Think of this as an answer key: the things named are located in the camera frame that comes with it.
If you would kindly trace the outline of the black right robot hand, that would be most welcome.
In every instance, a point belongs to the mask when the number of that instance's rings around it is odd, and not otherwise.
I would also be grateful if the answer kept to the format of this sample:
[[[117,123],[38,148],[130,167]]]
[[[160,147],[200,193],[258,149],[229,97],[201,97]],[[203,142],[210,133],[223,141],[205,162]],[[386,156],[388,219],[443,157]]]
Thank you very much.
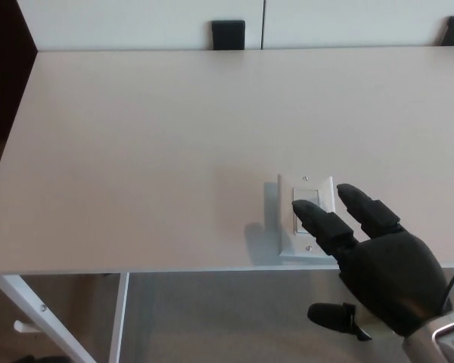
[[[402,337],[449,312],[448,283],[428,245],[357,187],[339,184],[337,194],[368,240],[358,241],[336,213],[312,202],[295,200],[292,207],[323,252],[335,258],[340,279],[358,301]]]

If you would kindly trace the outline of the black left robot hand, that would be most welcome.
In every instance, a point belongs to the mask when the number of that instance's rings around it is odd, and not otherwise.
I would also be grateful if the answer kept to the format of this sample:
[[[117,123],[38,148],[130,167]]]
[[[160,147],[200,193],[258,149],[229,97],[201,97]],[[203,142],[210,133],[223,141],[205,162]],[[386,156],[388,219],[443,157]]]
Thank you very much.
[[[44,357],[35,357],[34,355],[25,355],[12,363],[71,363],[69,357],[65,355],[50,355]]]

